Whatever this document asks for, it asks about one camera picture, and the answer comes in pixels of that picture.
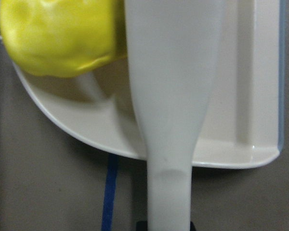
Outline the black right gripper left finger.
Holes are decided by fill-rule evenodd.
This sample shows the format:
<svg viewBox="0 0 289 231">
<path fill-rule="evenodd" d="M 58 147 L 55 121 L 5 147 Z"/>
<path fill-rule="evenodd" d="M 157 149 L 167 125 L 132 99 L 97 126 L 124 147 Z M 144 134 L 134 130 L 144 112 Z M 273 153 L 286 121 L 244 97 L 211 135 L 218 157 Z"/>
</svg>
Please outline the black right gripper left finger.
<svg viewBox="0 0 289 231">
<path fill-rule="evenodd" d="M 136 231 L 148 231 L 147 220 L 141 220 L 136 222 Z"/>
</svg>

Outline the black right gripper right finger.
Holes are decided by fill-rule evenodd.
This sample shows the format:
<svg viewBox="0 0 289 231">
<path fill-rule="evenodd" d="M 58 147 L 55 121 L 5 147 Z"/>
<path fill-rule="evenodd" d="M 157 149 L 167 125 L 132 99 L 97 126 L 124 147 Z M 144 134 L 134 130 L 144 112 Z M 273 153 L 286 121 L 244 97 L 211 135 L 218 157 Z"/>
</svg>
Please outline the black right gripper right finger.
<svg viewBox="0 0 289 231">
<path fill-rule="evenodd" d="M 190 222 L 190 231 L 197 231 L 193 222 Z"/>
</svg>

